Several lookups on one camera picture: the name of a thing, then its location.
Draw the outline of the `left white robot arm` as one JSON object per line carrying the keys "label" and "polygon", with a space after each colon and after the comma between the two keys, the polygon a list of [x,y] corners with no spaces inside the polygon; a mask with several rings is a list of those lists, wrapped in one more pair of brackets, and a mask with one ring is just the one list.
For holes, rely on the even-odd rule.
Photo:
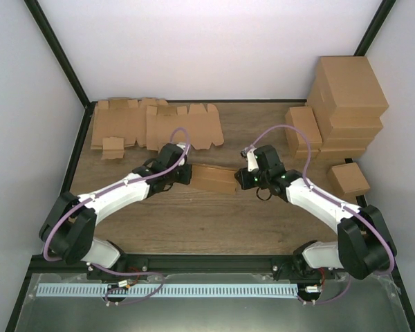
{"label": "left white robot arm", "polygon": [[121,249],[96,238],[95,227],[118,210],[166,192],[175,183],[188,185],[192,176],[189,149],[185,143],[168,143],[157,157],[111,185],[78,196],[61,193],[39,231],[44,259],[66,264],[84,261],[103,268],[112,279],[122,278],[128,263]]}

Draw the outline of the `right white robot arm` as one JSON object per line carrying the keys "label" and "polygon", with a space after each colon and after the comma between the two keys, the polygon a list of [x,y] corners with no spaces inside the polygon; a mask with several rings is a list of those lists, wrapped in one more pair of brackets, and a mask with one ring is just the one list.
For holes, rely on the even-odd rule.
{"label": "right white robot arm", "polygon": [[334,242],[310,241],[295,251],[293,269],[298,277],[308,279],[318,268],[330,268],[364,279],[394,269],[396,249],[378,208],[343,201],[303,173],[285,169],[271,145],[248,147],[241,156],[247,165],[234,175],[241,189],[268,190],[270,196],[312,214],[337,236]]}

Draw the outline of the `cardboard box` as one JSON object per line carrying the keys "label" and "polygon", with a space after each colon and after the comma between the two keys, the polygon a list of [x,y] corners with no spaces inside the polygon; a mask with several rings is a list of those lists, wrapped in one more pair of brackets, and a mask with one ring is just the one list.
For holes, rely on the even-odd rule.
{"label": "cardboard box", "polygon": [[237,169],[216,165],[192,165],[190,187],[197,190],[235,195],[238,182],[234,175]]}

